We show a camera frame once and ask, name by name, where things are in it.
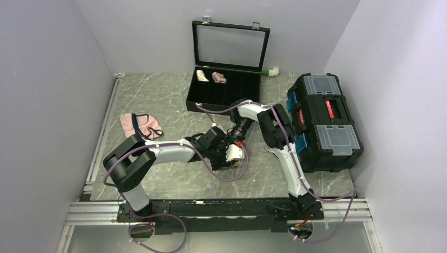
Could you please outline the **black compartment storage box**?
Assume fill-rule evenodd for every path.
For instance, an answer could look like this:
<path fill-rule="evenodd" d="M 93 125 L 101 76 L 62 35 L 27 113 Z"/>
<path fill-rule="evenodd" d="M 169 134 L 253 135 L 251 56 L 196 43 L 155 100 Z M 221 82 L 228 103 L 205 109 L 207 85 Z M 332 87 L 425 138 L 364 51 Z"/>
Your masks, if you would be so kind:
<path fill-rule="evenodd" d="M 197 104 L 222 111 L 241 99 L 260 101 L 261 71 L 270 29 L 254 22 L 251 26 L 192 21 L 195 69 L 186 97 L 189 112 L 200 112 Z M 196 70 L 203 70 L 209 82 L 200 82 Z M 212 73 L 227 79 L 215 83 Z"/>

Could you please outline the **pink underwear navy trim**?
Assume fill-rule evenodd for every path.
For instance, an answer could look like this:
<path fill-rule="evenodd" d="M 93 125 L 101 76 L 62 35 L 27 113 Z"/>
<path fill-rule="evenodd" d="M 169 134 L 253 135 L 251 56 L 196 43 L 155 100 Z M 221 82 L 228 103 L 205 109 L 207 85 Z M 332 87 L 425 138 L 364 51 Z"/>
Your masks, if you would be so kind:
<path fill-rule="evenodd" d="M 120 115 L 120 123 L 126 138 L 137 134 L 145 140 L 154 140 L 164 135 L 159 122 L 148 114 L 125 113 Z"/>

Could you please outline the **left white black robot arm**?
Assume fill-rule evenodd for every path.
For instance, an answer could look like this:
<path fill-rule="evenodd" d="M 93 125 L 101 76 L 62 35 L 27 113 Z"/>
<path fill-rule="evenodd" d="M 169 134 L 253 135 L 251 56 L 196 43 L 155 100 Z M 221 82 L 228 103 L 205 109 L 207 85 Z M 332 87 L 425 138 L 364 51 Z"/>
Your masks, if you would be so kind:
<path fill-rule="evenodd" d="M 211 170 L 230 168 L 227 159 L 229 141 L 217 126 L 206 133 L 197 133 L 174 142 L 145 141 L 133 134 L 103 159 L 103 166 L 120 194 L 131 206 L 131 215 L 137 221 L 151 216 L 152 203 L 141 181 L 154 165 L 171 162 L 196 162 L 208 159 Z"/>

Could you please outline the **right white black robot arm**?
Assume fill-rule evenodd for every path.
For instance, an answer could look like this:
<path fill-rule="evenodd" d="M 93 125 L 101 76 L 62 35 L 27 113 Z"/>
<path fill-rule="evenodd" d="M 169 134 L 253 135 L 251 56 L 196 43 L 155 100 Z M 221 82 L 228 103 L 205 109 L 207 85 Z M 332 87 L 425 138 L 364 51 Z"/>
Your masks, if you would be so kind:
<path fill-rule="evenodd" d="M 253 122 L 259 124 L 267 152 L 279 160 L 286 176 L 290 211 L 297 219 L 305 218 L 316 204 L 316 199 L 299 163 L 294 127 L 284 107 L 280 104 L 270 106 L 252 100 L 240 100 L 231 105 L 230 119 L 235 126 L 228 138 L 237 143 L 244 142 Z"/>

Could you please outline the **rolled pink underwear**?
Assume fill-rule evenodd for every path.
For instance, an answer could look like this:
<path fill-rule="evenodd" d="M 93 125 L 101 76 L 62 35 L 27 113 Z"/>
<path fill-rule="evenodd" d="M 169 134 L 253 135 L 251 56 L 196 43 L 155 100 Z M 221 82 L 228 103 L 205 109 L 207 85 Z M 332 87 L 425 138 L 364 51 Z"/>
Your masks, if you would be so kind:
<path fill-rule="evenodd" d="M 215 83 L 222 83 L 222 84 L 226 84 L 227 83 L 227 79 L 225 78 L 225 76 L 221 73 L 218 72 L 213 72 L 212 73 L 212 79 Z"/>

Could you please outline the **rolled white underwear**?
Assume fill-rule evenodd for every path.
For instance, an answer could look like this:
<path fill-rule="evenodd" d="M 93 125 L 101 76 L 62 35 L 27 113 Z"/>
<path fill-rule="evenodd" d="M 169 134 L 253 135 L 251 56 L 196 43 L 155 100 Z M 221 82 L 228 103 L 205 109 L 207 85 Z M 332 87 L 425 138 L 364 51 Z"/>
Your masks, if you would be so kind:
<path fill-rule="evenodd" d="M 209 82 L 203 70 L 196 70 L 196 78 L 200 82 Z"/>

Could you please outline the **green white pipe fitting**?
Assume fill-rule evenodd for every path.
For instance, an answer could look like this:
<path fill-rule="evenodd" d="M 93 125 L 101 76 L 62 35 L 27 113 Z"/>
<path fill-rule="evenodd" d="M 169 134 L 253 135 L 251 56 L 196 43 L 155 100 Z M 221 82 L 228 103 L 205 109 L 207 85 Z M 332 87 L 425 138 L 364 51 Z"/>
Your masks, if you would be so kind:
<path fill-rule="evenodd" d="M 268 77 L 275 77 L 279 74 L 279 68 L 273 67 L 272 69 L 261 71 L 261 75 L 268 76 Z"/>

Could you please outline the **black plastic toolbox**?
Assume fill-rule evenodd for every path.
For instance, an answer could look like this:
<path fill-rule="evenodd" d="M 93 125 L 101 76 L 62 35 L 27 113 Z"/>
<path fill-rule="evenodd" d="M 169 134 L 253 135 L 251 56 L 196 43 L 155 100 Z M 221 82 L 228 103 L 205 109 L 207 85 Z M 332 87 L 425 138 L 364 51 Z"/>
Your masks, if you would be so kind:
<path fill-rule="evenodd" d="M 287 92 L 302 170 L 351 169 L 364 152 L 335 74 L 302 74 Z"/>

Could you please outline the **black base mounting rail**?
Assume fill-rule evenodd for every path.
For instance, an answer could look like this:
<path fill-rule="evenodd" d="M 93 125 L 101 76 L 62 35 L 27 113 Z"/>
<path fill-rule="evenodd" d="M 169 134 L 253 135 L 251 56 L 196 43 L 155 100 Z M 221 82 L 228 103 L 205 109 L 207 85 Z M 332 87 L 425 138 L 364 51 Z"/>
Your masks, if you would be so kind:
<path fill-rule="evenodd" d="M 119 223 L 151 222 L 156 235 L 174 232 L 221 232 L 269 230 L 287 232 L 288 226 L 300 222 L 323 220 L 321 202 L 301 205 L 289 198 L 251 199 L 171 199 L 152 200 L 151 214 L 133 216 L 125 203 L 119 205 Z"/>

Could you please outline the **aluminium frame rail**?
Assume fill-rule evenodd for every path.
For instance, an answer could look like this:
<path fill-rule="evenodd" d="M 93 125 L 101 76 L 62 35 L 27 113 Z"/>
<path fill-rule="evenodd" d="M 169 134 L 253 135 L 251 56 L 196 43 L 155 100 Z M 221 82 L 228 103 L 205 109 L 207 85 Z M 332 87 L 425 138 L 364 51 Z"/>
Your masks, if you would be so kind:
<path fill-rule="evenodd" d="M 96 177 L 98 175 L 101 158 L 106 146 L 106 139 L 109 134 L 112 116 L 123 79 L 124 74 L 118 73 L 115 75 L 109 104 L 103 118 L 99 139 L 93 153 L 85 184 L 80 197 L 70 204 L 56 252 L 68 252 L 74 229 L 77 226 L 105 226 L 116 224 L 114 215 L 116 215 L 118 211 L 119 202 L 117 200 L 91 201 L 90 196 L 93 192 Z"/>

